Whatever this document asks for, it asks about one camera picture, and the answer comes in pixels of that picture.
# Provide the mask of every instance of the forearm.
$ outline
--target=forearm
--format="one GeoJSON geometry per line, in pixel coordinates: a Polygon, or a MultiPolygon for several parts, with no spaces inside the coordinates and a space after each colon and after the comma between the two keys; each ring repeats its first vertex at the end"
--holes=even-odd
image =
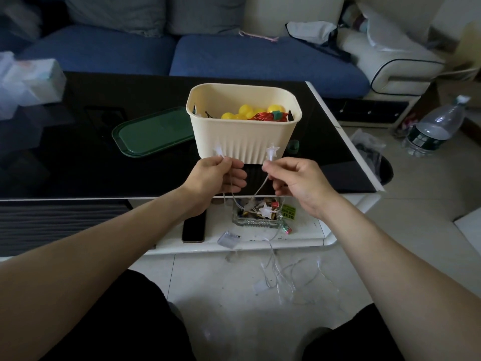
{"type": "Polygon", "coordinates": [[[323,220],[407,359],[479,356],[478,297],[395,242],[340,196],[326,207],[323,220]]]}
{"type": "Polygon", "coordinates": [[[124,270],[183,219],[188,199],[174,190],[2,263],[4,358],[37,359],[60,341],[124,270]]]}

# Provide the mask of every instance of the green label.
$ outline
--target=green label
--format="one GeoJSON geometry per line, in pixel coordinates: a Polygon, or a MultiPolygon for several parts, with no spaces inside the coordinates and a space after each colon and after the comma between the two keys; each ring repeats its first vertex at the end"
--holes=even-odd
{"type": "Polygon", "coordinates": [[[281,212],[284,218],[294,220],[296,217],[296,208],[293,206],[284,204],[281,212]]]}
{"type": "Polygon", "coordinates": [[[414,126],[409,132],[407,139],[419,148],[426,151],[436,151],[441,144],[446,142],[445,140],[434,139],[428,137],[426,134],[421,133],[416,126],[414,126]]]}

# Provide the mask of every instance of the beige plastic storage bin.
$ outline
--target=beige plastic storage bin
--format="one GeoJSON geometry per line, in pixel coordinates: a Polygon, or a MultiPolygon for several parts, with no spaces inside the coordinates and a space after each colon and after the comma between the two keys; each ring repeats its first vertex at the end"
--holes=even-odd
{"type": "Polygon", "coordinates": [[[302,118],[301,108],[291,92],[278,87],[244,84],[200,84],[190,91],[187,112],[201,158],[216,155],[216,149],[220,147],[226,156],[253,164],[262,164],[267,158],[266,149],[273,145],[280,147],[275,159],[282,157],[297,122],[302,118]],[[262,108],[282,105],[286,112],[291,110],[294,121],[220,119],[227,112],[236,114],[244,104],[262,108]],[[193,113],[194,107],[202,117],[193,113]],[[207,118],[206,111],[218,119],[207,118]]]}

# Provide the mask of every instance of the person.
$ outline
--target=person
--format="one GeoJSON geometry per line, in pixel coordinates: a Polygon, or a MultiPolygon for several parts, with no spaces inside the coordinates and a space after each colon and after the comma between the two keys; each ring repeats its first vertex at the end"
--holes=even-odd
{"type": "MultiPolygon", "coordinates": [[[[195,359],[162,291],[127,270],[219,192],[246,185],[243,163],[200,160],[183,185],[128,213],[0,265],[2,360],[195,359]]],[[[481,300],[382,231],[336,193],[318,165],[265,162],[277,196],[324,221],[374,300],[312,341],[303,359],[481,359],[481,300]]]]}

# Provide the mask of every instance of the black glass tabletop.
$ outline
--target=black glass tabletop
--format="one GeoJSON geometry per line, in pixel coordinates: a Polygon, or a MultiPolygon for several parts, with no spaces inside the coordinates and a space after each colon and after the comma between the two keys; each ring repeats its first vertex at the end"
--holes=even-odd
{"type": "MultiPolygon", "coordinates": [[[[295,157],[315,160],[340,193],[376,191],[305,83],[108,73],[66,75],[62,103],[20,108],[17,112],[30,121],[41,121],[44,128],[34,148],[19,145],[8,150],[0,145],[0,200],[150,198],[178,187],[199,160],[195,139],[144,158],[132,158],[123,155],[111,132],[125,121],[185,106],[190,90],[206,82],[268,85],[291,91],[303,112],[291,137],[299,141],[295,157]]],[[[260,165],[246,165],[246,171],[248,185],[240,194],[252,195],[266,174],[260,165]]],[[[269,184],[259,193],[270,194],[273,190],[269,184]]]]}

